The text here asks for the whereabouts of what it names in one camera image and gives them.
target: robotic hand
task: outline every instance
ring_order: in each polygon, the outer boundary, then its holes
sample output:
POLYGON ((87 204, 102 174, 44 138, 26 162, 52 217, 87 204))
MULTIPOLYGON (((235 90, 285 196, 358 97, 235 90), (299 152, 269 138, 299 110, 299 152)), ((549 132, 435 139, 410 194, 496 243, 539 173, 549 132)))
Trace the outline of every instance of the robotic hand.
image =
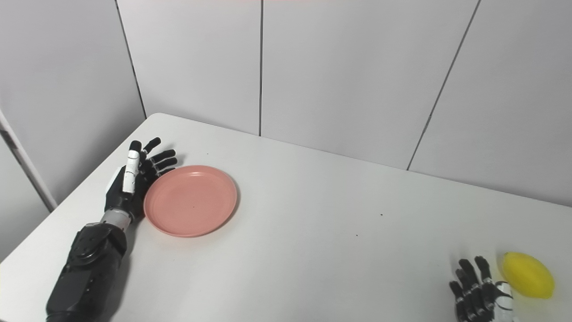
POLYGON ((143 216, 143 199, 151 184, 177 163, 174 150, 147 159, 160 143, 155 138, 141 149, 139 141, 131 142, 127 164, 106 194, 103 218, 76 234, 47 302, 47 322, 96 322, 103 314, 127 250, 125 230, 143 216))
POLYGON ((493 284, 487 260, 475 257, 482 284, 468 260, 460 260, 462 269, 456 270, 457 281, 449 286, 455 295, 455 312, 459 322, 517 322, 513 315, 513 296, 510 285, 504 281, 493 284))

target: gray wall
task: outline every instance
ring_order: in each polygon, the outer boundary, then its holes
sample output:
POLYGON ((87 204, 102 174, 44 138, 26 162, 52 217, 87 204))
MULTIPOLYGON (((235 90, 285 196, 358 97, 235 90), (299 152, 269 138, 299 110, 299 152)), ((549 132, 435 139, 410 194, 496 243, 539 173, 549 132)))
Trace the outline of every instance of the gray wall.
POLYGON ((0 261, 49 214, 18 162, 0 139, 0 261))
POLYGON ((144 120, 115 1, 1 1, 0 47, 0 111, 59 203, 144 120))
POLYGON ((260 1, 117 3, 149 115, 258 134, 260 1))

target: pink plate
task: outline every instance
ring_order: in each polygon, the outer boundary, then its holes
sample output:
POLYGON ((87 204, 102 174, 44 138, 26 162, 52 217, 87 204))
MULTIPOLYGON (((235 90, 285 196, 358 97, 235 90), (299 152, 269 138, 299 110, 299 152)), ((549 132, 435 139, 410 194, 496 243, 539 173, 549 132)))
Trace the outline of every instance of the pink plate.
POLYGON ((236 186, 226 173, 208 166, 186 166, 151 185, 144 211, 158 230, 196 237, 220 227, 235 206, 236 186))

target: yellow ball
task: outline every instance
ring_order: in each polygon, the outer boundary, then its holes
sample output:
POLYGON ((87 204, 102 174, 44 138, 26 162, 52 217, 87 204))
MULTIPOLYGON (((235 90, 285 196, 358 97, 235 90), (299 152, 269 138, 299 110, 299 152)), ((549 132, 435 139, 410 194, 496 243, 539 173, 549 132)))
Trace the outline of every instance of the yellow ball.
POLYGON ((536 258, 523 253, 506 253, 502 270, 506 281, 520 294, 540 299, 552 297, 554 278, 536 258))

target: table surface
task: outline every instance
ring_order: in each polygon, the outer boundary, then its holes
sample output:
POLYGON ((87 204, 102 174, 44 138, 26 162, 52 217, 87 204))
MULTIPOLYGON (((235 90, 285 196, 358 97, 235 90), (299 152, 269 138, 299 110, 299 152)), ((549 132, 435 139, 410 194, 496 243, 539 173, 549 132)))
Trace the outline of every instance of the table surface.
POLYGON ((531 254, 550 300, 515 294, 521 322, 570 320, 572 209, 250 134, 152 115, 0 264, 0 320, 45 319, 76 232, 99 221, 129 142, 155 136, 181 164, 239 188, 233 217, 197 238, 145 219, 121 268, 111 321, 455 322, 456 261, 531 254))

